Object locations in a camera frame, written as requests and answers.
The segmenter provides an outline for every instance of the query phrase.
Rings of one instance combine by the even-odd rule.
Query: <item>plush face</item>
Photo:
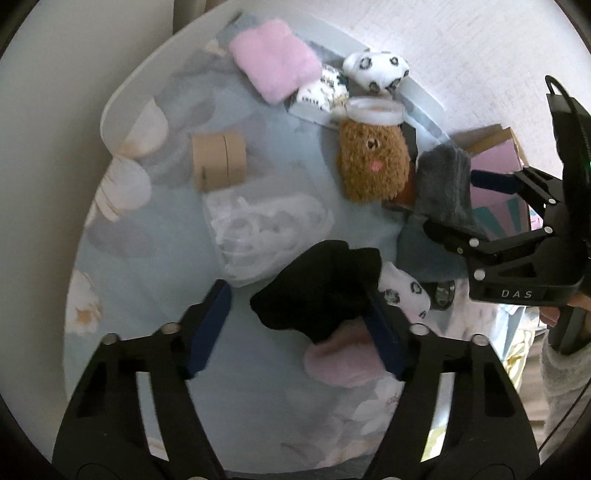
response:
[[[366,91],[382,95],[394,95],[410,72],[406,60],[389,51],[354,53],[345,60],[343,69]]]
[[[360,124],[349,120],[340,129],[337,161],[345,195],[353,202],[395,197],[408,180],[410,156],[398,127]]]

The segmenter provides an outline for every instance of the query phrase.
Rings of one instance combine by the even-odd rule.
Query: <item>brown fuzzy plush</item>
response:
[[[410,156],[398,127],[348,120],[340,128],[340,147],[337,166],[349,200],[376,202],[404,190]]]

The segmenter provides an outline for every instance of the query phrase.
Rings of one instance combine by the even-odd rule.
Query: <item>pink fuzzy cloth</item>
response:
[[[431,301],[410,275],[384,262],[378,290],[390,305],[399,307],[411,323],[424,323]],[[304,368],[315,380],[346,388],[360,387],[386,374],[361,318],[343,322],[327,341],[310,345],[304,354]]]
[[[228,47],[236,64],[271,104],[322,77],[322,64],[314,51],[283,20],[246,30]]]

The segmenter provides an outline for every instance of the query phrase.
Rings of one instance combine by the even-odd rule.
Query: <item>gray sleeve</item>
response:
[[[591,345],[569,355],[560,355],[548,344],[548,336],[542,347],[542,379],[544,394],[550,407],[550,415],[544,427],[548,436],[576,401],[591,377]],[[577,423],[591,400],[591,388],[587,390],[566,421],[540,453],[545,461],[562,443]]]

